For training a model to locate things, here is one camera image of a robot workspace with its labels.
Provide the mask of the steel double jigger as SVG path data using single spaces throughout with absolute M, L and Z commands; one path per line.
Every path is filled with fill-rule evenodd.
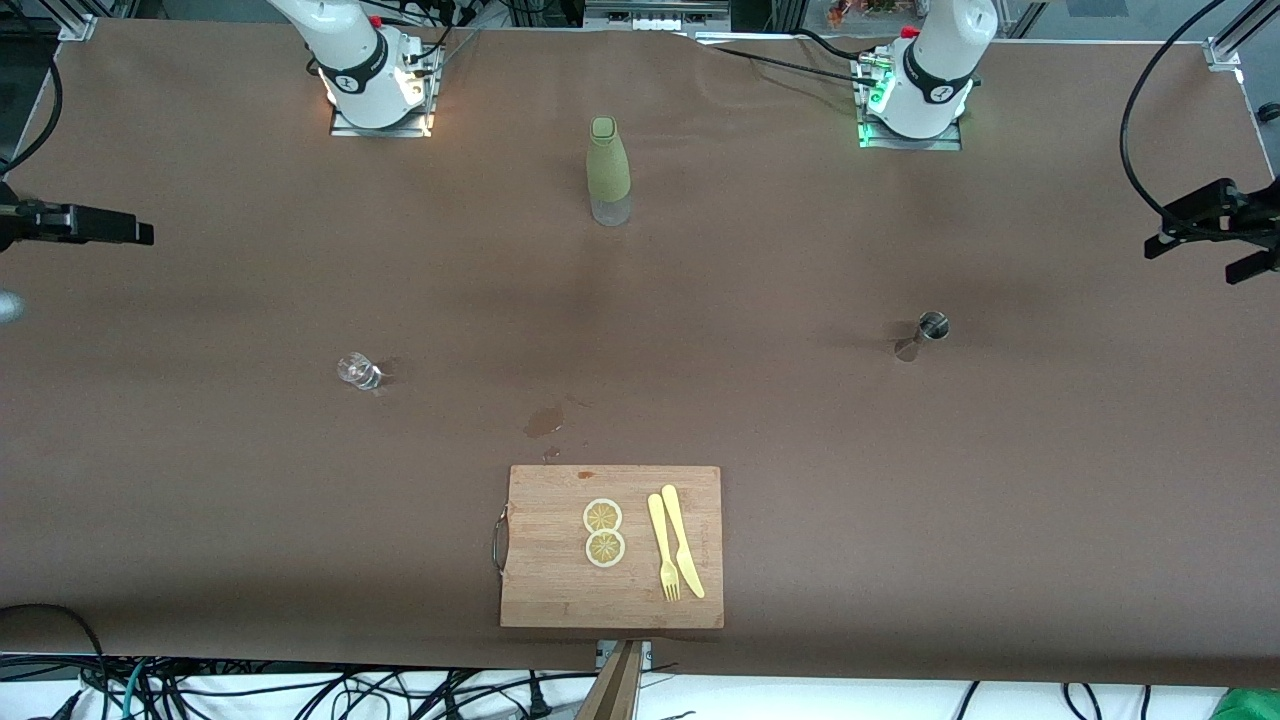
M 893 355 L 901 363 L 914 363 L 929 343 L 945 340 L 950 333 L 950 319 L 943 313 L 923 313 L 909 337 L 895 343 Z

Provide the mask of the small clear glass beaker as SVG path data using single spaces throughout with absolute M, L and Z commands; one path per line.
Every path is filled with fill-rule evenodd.
M 385 377 L 375 361 L 358 352 L 340 357 L 335 364 L 335 373 L 346 384 L 360 391 L 379 389 Z

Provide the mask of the brown table cloth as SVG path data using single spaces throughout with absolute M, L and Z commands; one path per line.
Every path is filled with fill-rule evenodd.
M 500 626 L 490 560 L 557 446 L 722 470 L 724 626 L 654 648 L 686 673 L 1280 683 L 1280 275 L 1144 259 L 1116 141 L 1153 44 L 996 44 L 963 150 L 905 152 L 677 35 L 451 42 L 429 138 L 330 136 L 287 24 L 61 49 L 12 183 L 156 242 L 0 254 L 0 605 L 122 655 L 586 667 Z

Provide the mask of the green cloth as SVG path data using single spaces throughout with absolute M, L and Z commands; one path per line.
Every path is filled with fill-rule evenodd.
M 1208 720 L 1280 720 L 1280 688 L 1233 688 Z

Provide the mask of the liquid spill puddle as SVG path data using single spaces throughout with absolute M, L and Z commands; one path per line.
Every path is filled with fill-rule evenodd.
M 525 421 L 522 433 L 530 439 L 552 436 L 567 427 L 572 413 L 590 407 L 591 405 L 581 398 L 566 395 L 547 406 L 535 409 Z

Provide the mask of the green sleeved glass bottle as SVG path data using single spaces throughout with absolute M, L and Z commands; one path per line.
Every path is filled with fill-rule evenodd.
M 628 156 L 613 117 L 595 117 L 586 158 L 591 215 L 604 227 L 625 224 L 632 211 Z

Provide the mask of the grey power strip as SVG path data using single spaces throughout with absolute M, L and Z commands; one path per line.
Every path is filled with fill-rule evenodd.
M 682 35 L 732 31 L 730 0 L 584 0 L 582 27 Z

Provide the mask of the wooden cutting board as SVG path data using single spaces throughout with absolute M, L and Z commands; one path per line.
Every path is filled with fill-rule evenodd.
M 660 557 L 646 506 L 649 495 L 678 491 L 689 547 L 705 597 L 678 571 L 680 600 L 666 601 Z M 595 498 L 621 506 L 626 552 L 613 568 L 594 568 L 584 507 Z M 675 565 L 677 539 L 667 518 Z M 724 625 L 721 470 L 671 465 L 517 465 L 504 512 L 500 624 L 612 632 L 708 632 Z

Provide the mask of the yellow plastic knife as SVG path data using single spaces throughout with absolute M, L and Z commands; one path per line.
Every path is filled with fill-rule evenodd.
M 660 496 L 677 539 L 675 560 L 678 566 L 678 571 L 691 592 L 698 598 L 704 598 L 705 589 L 692 560 L 692 552 L 689 547 L 689 538 L 685 530 L 684 512 L 681 509 L 678 491 L 675 486 L 667 484 L 660 489 Z

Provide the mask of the yellow plastic fork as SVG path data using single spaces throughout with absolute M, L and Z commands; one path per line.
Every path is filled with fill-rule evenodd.
M 669 551 L 664 501 L 659 495 L 649 495 L 646 506 L 660 557 L 659 578 L 662 592 L 666 601 L 675 602 L 680 600 L 680 579 Z

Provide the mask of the aluminium frame rail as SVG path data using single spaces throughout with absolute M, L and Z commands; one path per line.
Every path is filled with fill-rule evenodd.
M 1240 50 L 1280 20 L 1280 0 L 1251 0 L 1217 35 L 1204 45 L 1206 60 L 1215 72 L 1240 65 Z
M 84 41 L 101 17 L 97 0 L 36 0 L 58 24 L 60 41 Z

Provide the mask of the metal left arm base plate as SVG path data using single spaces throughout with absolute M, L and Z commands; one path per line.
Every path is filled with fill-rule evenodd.
M 876 86 L 855 83 L 854 102 L 858 110 L 858 143 L 861 149 L 893 149 L 957 152 L 963 149 L 959 119 L 933 138 L 909 138 L 893 132 L 884 120 L 872 111 L 872 100 L 881 96 L 883 79 L 888 77 L 888 60 L 874 59 L 870 53 L 863 53 L 856 60 L 850 60 L 850 70 L 855 78 L 873 79 Z

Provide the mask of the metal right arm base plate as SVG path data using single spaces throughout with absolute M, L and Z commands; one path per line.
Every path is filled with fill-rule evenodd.
M 408 74 L 394 72 L 402 94 L 410 96 L 410 106 L 403 106 L 404 114 L 397 122 L 380 127 L 365 128 L 355 124 L 344 115 L 332 92 L 326 92 L 330 102 L 330 135 L 335 137 L 365 138 L 426 138 L 433 135 L 438 97 L 443 74 L 443 51 L 430 51 L 425 60 L 411 68 Z

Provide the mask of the aluminium profile post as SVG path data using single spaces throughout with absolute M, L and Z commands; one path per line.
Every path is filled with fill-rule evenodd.
M 640 682 L 652 667 L 652 643 L 614 641 L 573 720 L 635 720 Z

